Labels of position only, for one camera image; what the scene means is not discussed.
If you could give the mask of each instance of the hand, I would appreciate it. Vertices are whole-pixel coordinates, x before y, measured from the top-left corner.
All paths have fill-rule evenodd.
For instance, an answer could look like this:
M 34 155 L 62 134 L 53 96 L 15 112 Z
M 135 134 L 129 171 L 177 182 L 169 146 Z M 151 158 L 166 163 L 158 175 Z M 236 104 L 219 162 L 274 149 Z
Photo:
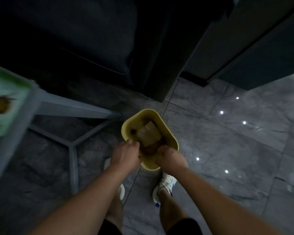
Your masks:
M 118 164 L 127 173 L 134 172 L 141 164 L 142 160 L 138 157 L 139 142 L 133 143 L 132 139 L 121 142 L 112 152 L 111 164 Z
M 157 159 L 156 164 L 160 166 L 165 173 L 176 178 L 179 172 L 188 168 L 186 159 L 179 151 L 162 145 L 158 148 L 158 152 L 162 152 L 163 157 Z

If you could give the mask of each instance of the yellow trash bin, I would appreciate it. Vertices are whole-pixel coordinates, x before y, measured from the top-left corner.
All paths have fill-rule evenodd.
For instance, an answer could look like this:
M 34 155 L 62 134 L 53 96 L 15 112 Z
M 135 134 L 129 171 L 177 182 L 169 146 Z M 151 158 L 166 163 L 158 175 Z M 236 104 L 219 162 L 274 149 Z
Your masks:
M 149 121 L 152 121 L 159 129 L 163 137 L 165 138 L 165 144 L 168 147 L 172 147 L 179 150 L 179 143 L 173 136 L 171 131 L 165 125 L 157 111 L 153 109 L 144 109 L 126 120 L 121 128 L 121 134 L 124 140 L 131 138 L 133 141 L 137 141 L 137 136 L 132 134 L 131 131 L 139 130 L 144 127 Z M 155 163 L 155 160 L 162 156 L 161 153 L 155 153 L 154 155 L 145 156 L 141 150 L 139 154 L 142 156 L 142 167 L 149 171 L 158 170 L 160 167 Z

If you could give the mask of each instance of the leg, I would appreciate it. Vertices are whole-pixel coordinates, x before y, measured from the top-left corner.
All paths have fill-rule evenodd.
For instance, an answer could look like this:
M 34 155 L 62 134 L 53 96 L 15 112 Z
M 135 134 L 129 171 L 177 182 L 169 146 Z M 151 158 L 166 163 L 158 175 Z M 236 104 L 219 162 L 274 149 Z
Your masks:
M 178 221 L 188 218 L 185 211 L 173 200 L 167 190 L 163 189 L 159 192 L 161 202 L 160 220 L 165 233 L 177 224 Z
M 121 187 L 115 193 L 110 207 L 106 213 L 105 219 L 113 223 L 121 231 L 123 225 L 123 209 L 120 200 Z

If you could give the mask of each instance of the person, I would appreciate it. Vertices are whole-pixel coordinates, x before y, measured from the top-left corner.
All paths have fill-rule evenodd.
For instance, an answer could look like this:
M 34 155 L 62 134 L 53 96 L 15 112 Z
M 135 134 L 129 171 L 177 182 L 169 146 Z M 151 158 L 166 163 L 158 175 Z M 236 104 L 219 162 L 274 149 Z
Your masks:
M 153 191 L 160 205 L 160 220 L 166 234 L 202 234 L 195 220 L 173 200 L 172 188 L 178 181 L 194 201 L 213 235 L 274 235 L 277 230 L 232 201 L 188 168 L 183 155 L 167 146 L 156 163 L 163 177 Z M 30 235 L 121 234 L 124 196 L 122 181 L 141 164 L 139 143 L 121 142 L 114 148 L 111 161 L 105 162 L 103 173 L 86 189 L 44 219 Z

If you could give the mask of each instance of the marble floor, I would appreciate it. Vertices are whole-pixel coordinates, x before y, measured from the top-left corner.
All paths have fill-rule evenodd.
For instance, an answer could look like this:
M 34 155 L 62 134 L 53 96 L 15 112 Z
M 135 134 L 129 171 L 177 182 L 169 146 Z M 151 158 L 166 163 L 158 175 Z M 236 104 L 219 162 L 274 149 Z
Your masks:
M 102 171 L 122 140 L 122 121 L 152 108 L 175 135 L 189 167 L 234 201 L 294 235 L 294 74 L 250 91 L 216 79 L 205 88 L 178 79 L 163 103 L 82 77 L 79 100 L 122 113 L 122 120 L 78 148 L 80 187 Z M 35 124 L 74 140 L 93 126 L 77 118 Z M 0 234 L 22 234 L 70 197 L 67 149 L 28 131 L 0 180 Z M 124 234 L 164 234 L 152 200 L 161 171 L 142 168 L 124 181 Z M 211 234 L 179 183 L 173 198 Z

